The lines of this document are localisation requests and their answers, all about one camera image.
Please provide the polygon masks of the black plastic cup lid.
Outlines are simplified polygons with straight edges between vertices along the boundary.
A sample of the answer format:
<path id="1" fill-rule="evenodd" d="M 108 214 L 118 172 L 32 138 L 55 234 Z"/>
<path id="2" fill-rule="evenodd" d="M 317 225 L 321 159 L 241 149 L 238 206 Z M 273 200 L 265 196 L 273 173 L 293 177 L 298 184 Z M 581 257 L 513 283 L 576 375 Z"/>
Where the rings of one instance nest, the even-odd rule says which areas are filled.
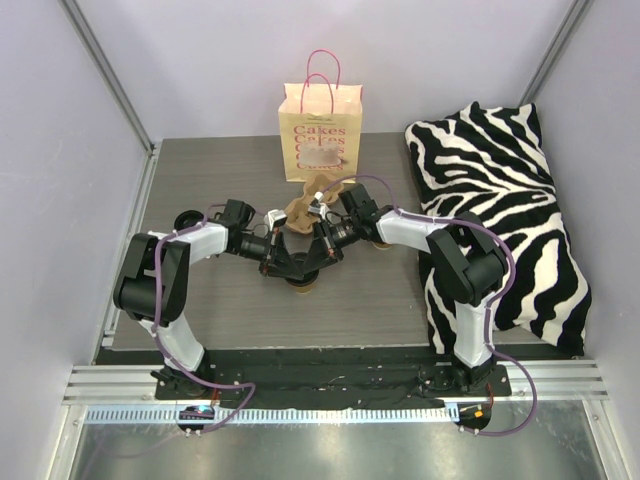
<path id="1" fill-rule="evenodd" d="M 296 267 L 298 268 L 298 272 L 301 274 L 300 278 L 289 277 L 286 278 L 285 281 L 293 286 L 293 287 L 308 287 L 311 286 L 319 277 L 318 269 L 310 269 L 305 266 L 305 262 L 307 260 L 307 254 L 303 252 L 296 252 L 293 254 L 292 259 Z"/>

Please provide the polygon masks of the brown paper coffee cup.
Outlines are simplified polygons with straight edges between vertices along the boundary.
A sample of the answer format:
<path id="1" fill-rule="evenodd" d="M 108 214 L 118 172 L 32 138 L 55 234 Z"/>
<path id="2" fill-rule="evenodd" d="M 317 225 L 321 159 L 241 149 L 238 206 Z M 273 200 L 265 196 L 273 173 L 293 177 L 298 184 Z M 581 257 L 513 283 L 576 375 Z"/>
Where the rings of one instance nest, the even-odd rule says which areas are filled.
<path id="1" fill-rule="evenodd" d="M 392 247 L 392 245 L 387 244 L 387 243 L 381 243 L 381 242 L 372 242 L 372 244 L 374 245 L 375 248 L 379 249 L 379 250 L 386 250 Z"/>

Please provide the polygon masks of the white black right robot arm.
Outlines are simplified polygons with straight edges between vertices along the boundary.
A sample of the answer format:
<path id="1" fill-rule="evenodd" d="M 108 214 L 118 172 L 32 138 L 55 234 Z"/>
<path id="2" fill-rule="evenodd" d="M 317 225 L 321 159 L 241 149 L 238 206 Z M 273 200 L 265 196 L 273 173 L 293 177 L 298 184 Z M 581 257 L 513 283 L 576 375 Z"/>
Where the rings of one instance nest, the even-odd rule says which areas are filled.
<path id="1" fill-rule="evenodd" d="M 395 205 L 380 207 L 364 185 L 339 194 L 346 215 L 333 224 L 325 193 L 314 193 L 308 212 L 317 219 L 313 239 L 300 266 L 311 275 L 343 259 L 342 249 L 357 241 L 401 245 L 427 254 L 435 277 L 454 301 L 457 321 L 451 383 L 465 395 L 477 393 L 495 368 L 495 354 L 482 310 L 501 287 L 507 259 L 491 232 L 471 213 L 427 217 Z"/>

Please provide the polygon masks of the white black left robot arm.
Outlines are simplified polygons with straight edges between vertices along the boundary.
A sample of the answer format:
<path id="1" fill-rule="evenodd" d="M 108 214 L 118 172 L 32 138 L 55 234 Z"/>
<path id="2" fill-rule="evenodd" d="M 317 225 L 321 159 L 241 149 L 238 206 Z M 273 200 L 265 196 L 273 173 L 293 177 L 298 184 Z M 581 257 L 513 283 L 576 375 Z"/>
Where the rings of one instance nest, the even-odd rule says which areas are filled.
<path id="1" fill-rule="evenodd" d="M 228 253 L 256 261 L 263 276 L 295 281 L 304 277 L 284 245 L 284 211 L 265 214 L 267 233 L 260 236 L 249 229 L 256 215 L 249 204 L 229 200 L 222 208 L 213 216 L 184 211 L 166 234 L 134 235 L 113 292 L 115 306 L 151 335 L 164 356 L 165 372 L 178 377 L 179 388 L 193 399 L 211 391 L 215 375 L 186 320 L 191 266 Z"/>

